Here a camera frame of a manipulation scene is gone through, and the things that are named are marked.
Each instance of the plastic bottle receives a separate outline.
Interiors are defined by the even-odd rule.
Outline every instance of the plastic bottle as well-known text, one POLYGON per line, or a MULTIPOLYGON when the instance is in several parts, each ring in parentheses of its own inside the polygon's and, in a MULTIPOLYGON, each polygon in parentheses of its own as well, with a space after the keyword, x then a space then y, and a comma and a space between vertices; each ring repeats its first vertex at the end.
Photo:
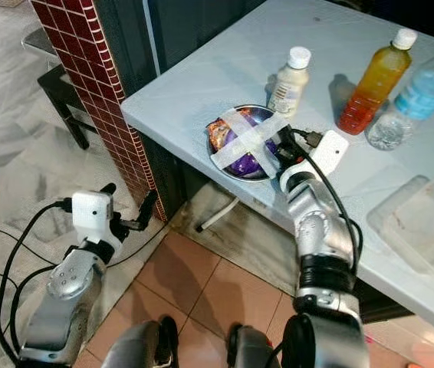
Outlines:
POLYGON ((285 118, 297 112, 302 91, 309 81, 307 66, 311 52, 302 47, 291 48, 288 62, 277 73, 277 83, 270 96, 268 108, 285 118))
POLYGON ((416 123, 434 112, 434 58, 422 64, 394 100, 369 126, 367 140, 379 150, 394 150, 413 134, 416 123))
POLYGON ((357 135, 369 125, 376 111, 411 64, 408 50, 413 46, 416 36, 417 33, 411 29, 401 28, 390 46, 381 48, 374 54, 340 117, 340 129, 357 135))

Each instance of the small white bottle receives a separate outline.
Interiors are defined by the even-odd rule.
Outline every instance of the small white bottle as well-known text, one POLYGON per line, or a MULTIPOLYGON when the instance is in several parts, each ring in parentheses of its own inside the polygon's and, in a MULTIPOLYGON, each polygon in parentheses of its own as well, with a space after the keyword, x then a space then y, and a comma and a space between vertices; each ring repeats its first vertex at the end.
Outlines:
POLYGON ((302 47, 291 48, 288 62, 277 73, 277 83, 268 101, 268 108, 289 119, 295 115, 302 90, 309 81, 306 67, 311 52, 302 47))

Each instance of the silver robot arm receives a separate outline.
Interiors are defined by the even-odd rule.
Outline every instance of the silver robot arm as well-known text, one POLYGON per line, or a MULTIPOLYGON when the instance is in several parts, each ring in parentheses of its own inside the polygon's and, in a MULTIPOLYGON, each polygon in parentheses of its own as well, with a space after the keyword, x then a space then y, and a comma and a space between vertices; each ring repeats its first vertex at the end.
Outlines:
MULTIPOLYGON (((337 142, 320 144, 311 154, 320 167, 329 167, 328 172, 340 160, 336 157, 335 163, 331 159, 334 155, 328 152, 346 150, 345 145, 338 148, 341 137, 330 134, 330 138, 337 142), (322 159, 327 165, 321 165, 322 159)), ((359 302, 352 295, 356 280, 353 247, 357 245, 330 191, 316 175, 309 163, 302 162, 289 167, 281 177, 300 266, 294 299, 298 314, 284 330, 282 366, 368 368, 359 302)))
POLYGON ((105 188, 102 192, 76 192, 72 197, 80 245, 51 272, 40 306, 28 322, 19 367, 74 365, 107 264, 120 254, 129 230, 147 227, 157 199, 155 191, 144 200, 139 218, 125 221, 113 211, 114 185, 105 188))

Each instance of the white tape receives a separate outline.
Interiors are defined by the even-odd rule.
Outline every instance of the white tape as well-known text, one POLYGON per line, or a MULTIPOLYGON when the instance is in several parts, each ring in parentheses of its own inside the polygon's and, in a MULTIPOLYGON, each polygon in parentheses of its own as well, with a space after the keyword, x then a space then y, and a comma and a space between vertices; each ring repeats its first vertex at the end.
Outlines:
POLYGON ((273 179, 277 174, 277 169, 268 158, 270 153, 265 141, 285 127, 288 122, 278 115, 272 115, 262 123, 252 126, 234 109, 226 111, 220 117, 235 133, 236 138, 210 156, 214 164, 218 168, 224 169, 250 152, 265 173, 273 179))

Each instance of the tiled floor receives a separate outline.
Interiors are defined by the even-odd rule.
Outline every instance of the tiled floor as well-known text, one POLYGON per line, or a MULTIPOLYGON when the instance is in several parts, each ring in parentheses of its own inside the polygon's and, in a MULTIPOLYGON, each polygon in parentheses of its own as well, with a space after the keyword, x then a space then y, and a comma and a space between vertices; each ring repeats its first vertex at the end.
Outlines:
MULTIPOLYGON (((130 326, 172 316, 182 368, 226 367, 225 338, 234 322, 266 331, 276 346, 291 298, 188 238, 170 232, 80 355, 75 367, 100 367, 130 326)), ((403 357, 369 343, 372 368, 404 368, 403 357)))

